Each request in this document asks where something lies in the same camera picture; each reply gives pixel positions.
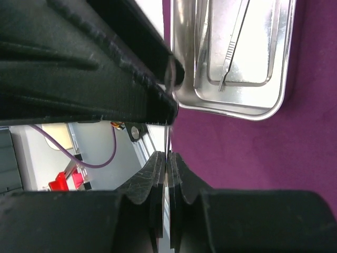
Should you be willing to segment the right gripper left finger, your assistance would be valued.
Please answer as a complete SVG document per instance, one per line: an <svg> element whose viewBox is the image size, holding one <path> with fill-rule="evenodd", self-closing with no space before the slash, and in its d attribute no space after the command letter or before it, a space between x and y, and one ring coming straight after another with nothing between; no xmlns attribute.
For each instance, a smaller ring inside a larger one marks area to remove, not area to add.
<svg viewBox="0 0 337 253"><path fill-rule="evenodd" d="M1 199L1 252L158 252L163 152L112 191L25 191Z"/></svg>

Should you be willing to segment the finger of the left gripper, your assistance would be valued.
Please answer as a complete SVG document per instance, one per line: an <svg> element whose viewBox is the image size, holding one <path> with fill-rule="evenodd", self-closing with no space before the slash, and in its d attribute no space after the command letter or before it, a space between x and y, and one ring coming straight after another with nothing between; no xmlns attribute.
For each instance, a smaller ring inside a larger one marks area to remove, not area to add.
<svg viewBox="0 0 337 253"><path fill-rule="evenodd" d="M165 125L177 112L88 1L1 1L1 125Z"/></svg>
<svg viewBox="0 0 337 253"><path fill-rule="evenodd" d="M144 68L163 83L172 51L136 1L88 1L91 8L115 32Z"/></svg>

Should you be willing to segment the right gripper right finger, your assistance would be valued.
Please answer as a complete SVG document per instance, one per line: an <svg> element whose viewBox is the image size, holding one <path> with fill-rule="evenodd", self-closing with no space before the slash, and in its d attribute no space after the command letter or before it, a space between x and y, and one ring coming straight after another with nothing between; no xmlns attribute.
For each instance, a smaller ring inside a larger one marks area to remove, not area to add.
<svg viewBox="0 0 337 253"><path fill-rule="evenodd" d="M167 158L175 252L336 252L336 219L317 193L215 189Z"/></svg>

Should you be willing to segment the steel tweezers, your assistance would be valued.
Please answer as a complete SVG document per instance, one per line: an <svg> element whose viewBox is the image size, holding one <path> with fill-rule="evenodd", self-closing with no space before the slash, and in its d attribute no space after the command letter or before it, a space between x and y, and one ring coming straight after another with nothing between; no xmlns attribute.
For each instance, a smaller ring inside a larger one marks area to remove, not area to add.
<svg viewBox="0 0 337 253"><path fill-rule="evenodd" d="M172 97L172 90L175 85L175 78L176 78L176 68L175 68L175 61L174 56L170 55L168 57L168 63L165 70L165 77L164 77L164 85L165 85L165 94L168 97L170 108L173 105L173 97ZM165 152L165 186L169 185L169 169L168 169L168 160L169 154L171 152L171 123L166 121L164 127L164 152Z"/></svg>
<svg viewBox="0 0 337 253"><path fill-rule="evenodd" d="M207 52L207 36L210 25L211 2L209 0L195 1L194 23L194 82L193 87L199 88L203 63Z"/></svg>

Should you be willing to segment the steel instrument tray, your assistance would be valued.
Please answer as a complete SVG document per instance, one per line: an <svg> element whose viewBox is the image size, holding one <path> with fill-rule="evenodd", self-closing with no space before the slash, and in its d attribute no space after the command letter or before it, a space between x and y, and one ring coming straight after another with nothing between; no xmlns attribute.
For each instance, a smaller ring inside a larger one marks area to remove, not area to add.
<svg viewBox="0 0 337 253"><path fill-rule="evenodd" d="M230 71L219 92L223 62L241 1L212 1L199 88L194 82L195 1L171 1L171 49L185 69L174 90L180 107L251 121L281 107L289 86L296 1L250 1Z"/></svg>

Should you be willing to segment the purple cloth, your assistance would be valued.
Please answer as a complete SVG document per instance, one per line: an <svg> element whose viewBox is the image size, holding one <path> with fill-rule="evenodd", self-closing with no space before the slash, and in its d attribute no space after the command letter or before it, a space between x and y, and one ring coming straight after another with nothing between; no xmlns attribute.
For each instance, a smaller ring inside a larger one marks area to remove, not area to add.
<svg viewBox="0 0 337 253"><path fill-rule="evenodd" d="M180 109L173 149L219 188L336 193L336 1L305 1L290 98L249 122Z"/></svg>

